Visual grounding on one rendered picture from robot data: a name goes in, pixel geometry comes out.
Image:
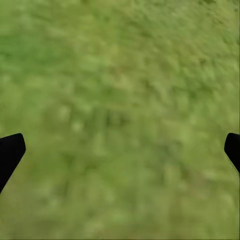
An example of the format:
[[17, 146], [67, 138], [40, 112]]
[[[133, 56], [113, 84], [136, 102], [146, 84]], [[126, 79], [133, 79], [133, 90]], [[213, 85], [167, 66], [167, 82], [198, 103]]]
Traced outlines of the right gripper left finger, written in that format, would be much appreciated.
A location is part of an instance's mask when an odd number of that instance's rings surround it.
[[0, 138], [0, 193], [25, 152], [25, 141], [21, 133]]

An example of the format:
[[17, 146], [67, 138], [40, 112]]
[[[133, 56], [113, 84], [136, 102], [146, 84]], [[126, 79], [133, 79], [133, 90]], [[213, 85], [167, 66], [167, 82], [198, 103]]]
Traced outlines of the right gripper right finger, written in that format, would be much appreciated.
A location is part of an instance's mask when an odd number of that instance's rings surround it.
[[227, 135], [224, 151], [240, 173], [240, 135], [229, 133]]

